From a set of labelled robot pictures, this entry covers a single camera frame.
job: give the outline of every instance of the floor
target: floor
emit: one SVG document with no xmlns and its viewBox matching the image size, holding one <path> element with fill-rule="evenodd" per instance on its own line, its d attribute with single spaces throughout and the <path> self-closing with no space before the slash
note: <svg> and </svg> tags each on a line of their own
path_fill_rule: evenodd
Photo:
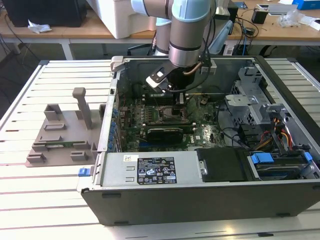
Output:
<svg viewBox="0 0 320 240">
<path fill-rule="evenodd" d="M 59 44 L 32 44 L 27 45 L 32 52 L 41 60 L 64 60 L 65 55 Z M 127 49 L 132 44 L 108 44 L 108 55 L 103 55 L 101 44 L 73 44 L 72 50 L 77 60 L 110 59 L 112 56 L 127 55 Z M 0 118 L 7 111 L 24 83 L 28 80 L 33 70 L 37 67 L 37 59 L 21 46 L 21 54 L 7 57 L 0 62 Z M 259 53 L 262 47 L 254 46 L 250 50 L 251 55 Z M 141 56 L 147 53 L 148 49 L 138 49 L 132 55 Z M 269 58 L 294 57 L 320 81 L 320 47 L 277 47 Z"/>
</svg>

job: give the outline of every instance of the power supply label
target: power supply label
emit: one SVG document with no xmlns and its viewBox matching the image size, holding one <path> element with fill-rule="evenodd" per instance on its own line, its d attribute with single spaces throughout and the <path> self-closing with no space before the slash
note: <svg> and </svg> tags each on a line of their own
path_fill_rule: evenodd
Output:
<svg viewBox="0 0 320 240">
<path fill-rule="evenodd" d="M 177 174 L 173 157 L 138 158 L 137 183 L 176 184 Z"/>
</svg>

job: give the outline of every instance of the white sticker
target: white sticker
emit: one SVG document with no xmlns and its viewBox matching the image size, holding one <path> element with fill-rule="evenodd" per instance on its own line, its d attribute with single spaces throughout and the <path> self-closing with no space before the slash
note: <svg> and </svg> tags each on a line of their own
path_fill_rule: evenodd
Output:
<svg viewBox="0 0 320 240">
<path fill-rule="evenodd" d="M 137 162 L 139 155 L 124 155 L 123 161 L 124 162 Z"/>
</svg>

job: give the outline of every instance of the motherboard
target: motherboard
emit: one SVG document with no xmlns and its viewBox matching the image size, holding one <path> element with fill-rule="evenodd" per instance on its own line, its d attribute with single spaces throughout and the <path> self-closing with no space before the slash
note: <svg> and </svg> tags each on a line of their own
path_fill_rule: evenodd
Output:
<svg viewBox="0 0 320 240">
<path fill-rule="evenodd" d="M 163 152 L 224 147 L 226 143 L 216 125 L 218 104 L 203 95 L 191 95 L 181 107 L 155 96 L 122 101 L 123 150 Z"/>
</svg>

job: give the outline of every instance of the robotic arm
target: robotic arm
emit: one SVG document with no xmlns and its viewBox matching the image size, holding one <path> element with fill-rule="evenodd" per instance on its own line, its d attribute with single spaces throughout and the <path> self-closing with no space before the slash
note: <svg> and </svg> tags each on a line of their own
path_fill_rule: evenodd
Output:
<svg viewBox="0 0 320 240">
<path fill-rule="evenodd" d="M 156 53 L 169 57 L 169 61 L 147 77 L 146 82 L 151 87 L 162 92 L 184 93 L 201 66 L 210 68 L 210 58 L 205 59 L 206 54 L 201 53 L 209 53 L 210 43 L 211 46 L 215 45 L 215 31 L 220 32 L 228 26 L 228 2 L 229 0 L 131 0 L 136 12 L 158 18 Z"/>
</svg>

